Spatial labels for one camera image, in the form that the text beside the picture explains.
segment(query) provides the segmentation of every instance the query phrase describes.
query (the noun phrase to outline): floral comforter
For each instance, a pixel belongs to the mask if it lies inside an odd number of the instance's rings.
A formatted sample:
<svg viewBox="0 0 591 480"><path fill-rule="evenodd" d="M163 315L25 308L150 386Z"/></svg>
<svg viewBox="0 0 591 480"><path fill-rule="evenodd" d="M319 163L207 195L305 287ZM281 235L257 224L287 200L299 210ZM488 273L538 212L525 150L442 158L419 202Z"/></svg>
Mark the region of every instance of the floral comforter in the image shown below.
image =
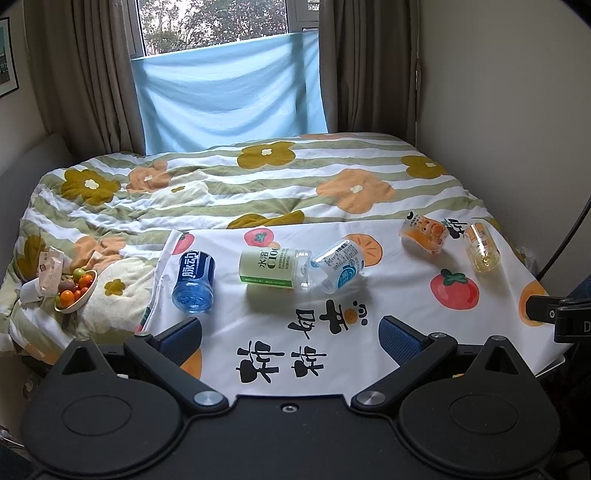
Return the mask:
<svg viewBox="0 0 591 480"><path fill-rule="evenodd" d="M403 218L469 210L494 223L444 167L389 135L322 134L151 157L113 154L46 174L21 220L0 289L0 352L52 364L75 337L118 343L142 325L171 230ZM21 304L39 252L98 270L88 303Z"/></svg>

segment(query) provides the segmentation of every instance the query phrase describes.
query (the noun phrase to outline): blue bottle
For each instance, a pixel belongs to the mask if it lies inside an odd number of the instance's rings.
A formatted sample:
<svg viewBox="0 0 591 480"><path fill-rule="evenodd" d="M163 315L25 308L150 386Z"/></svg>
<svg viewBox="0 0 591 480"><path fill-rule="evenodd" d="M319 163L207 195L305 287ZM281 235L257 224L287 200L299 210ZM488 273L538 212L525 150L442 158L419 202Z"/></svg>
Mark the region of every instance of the blue bottle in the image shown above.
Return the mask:
<svg viewBox="0 0 591 480"><path fill-rule="evenodd" d="M213 271L216 263L205 252L191 250L180 259L173 303L185 313L204 313L213 305Z"/></svg>

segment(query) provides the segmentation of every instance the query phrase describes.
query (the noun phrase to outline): yellow juice bottle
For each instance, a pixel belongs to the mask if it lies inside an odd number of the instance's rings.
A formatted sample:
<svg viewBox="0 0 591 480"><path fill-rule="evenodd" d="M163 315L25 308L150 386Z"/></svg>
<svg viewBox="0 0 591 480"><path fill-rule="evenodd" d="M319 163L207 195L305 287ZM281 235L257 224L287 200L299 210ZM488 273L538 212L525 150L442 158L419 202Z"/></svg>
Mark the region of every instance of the yellow juice bottle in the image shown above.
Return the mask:
<svg viewBox="0 0 591 480"><path fill-rule="evenodd" d="M496 268L501 254L485 225L473 223L464 232L466 252L477 272L488 272Z"/></svg>

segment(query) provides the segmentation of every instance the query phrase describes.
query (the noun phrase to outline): window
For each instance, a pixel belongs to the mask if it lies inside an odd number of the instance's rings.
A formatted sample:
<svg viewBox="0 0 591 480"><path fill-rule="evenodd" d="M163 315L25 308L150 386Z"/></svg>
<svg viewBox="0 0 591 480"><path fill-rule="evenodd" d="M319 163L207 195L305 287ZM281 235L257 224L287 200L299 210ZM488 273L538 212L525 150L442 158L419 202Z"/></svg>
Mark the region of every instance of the window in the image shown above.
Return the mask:
<svg viewBox="0 0 591 480"><path fill-rule="evenodd" d="M320 0L124 1L132 58L317 28L319 8Z"/></svg>

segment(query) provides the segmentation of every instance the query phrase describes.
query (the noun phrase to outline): tree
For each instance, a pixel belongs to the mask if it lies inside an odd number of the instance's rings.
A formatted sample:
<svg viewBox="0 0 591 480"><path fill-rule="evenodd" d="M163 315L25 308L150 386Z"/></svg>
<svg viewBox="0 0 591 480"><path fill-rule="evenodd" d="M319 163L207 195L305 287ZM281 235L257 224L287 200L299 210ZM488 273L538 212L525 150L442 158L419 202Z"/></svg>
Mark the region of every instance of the tree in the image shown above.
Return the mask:
<svg viewBox="0 0 591 480"><path fill-rule="evenodd" d="M182 17L177 3L142 0L148 54L287 33L285 0L189 0Z"/></svg>
<svg viewBox="0 0 591 480"><path fill-rule="evenodd" d="M139 16L148 55L187 48L178 36L178 11L174 0L141 0Z"/></svg>

